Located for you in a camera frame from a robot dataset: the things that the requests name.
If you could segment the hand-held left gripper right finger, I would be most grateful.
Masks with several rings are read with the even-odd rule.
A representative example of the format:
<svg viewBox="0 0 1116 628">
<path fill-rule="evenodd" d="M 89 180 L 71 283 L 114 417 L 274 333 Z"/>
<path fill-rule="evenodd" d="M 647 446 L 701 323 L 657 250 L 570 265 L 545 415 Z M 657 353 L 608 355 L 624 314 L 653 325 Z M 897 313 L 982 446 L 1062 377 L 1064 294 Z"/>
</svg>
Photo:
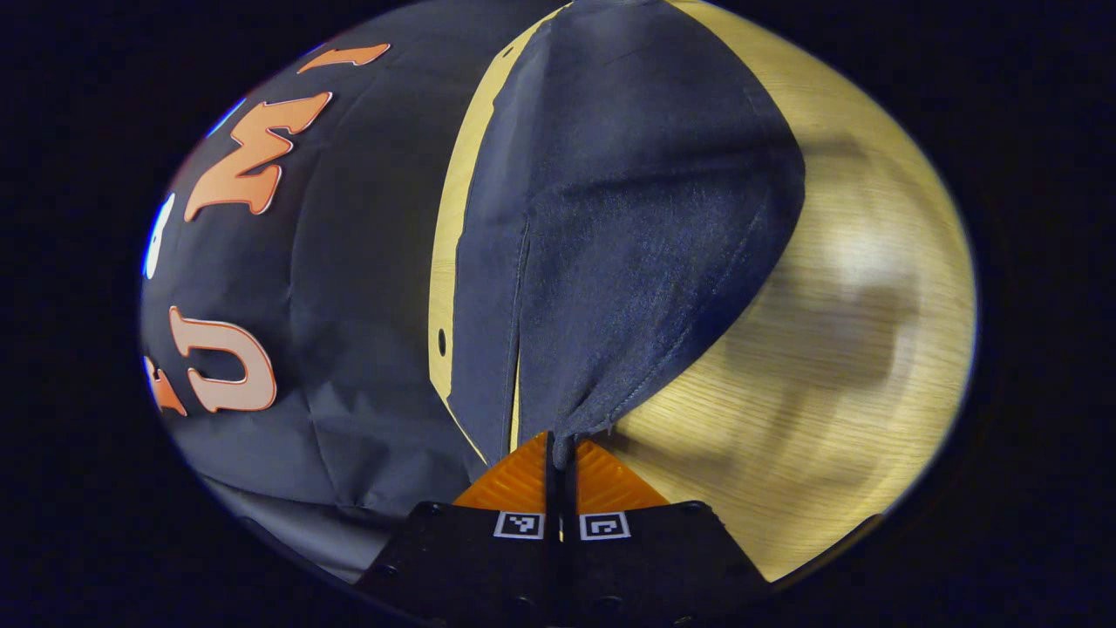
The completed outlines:
<svg viewBox="0 0 1116 628">
<path fill-rule="evenodd" d="M 773 592 L 711 505 L 670 502 L 591 439 L 561 497 L 562 627 L 727 627 Z"/>
</svg>

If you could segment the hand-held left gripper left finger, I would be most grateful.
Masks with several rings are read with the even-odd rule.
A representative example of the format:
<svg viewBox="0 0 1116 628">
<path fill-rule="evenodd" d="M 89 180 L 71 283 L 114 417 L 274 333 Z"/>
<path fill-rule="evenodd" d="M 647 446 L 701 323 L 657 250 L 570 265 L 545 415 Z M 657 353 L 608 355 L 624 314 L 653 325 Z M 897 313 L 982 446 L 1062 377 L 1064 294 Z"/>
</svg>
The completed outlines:
<svg viewBox="0 0 1116 628">
<path fill-rule="evenodd" d="M 456 502 L 415 505 L 356 589 L 434 627 L 542 627 L 561 545 L 551 453 L 538 434 Z"/>
</svg>

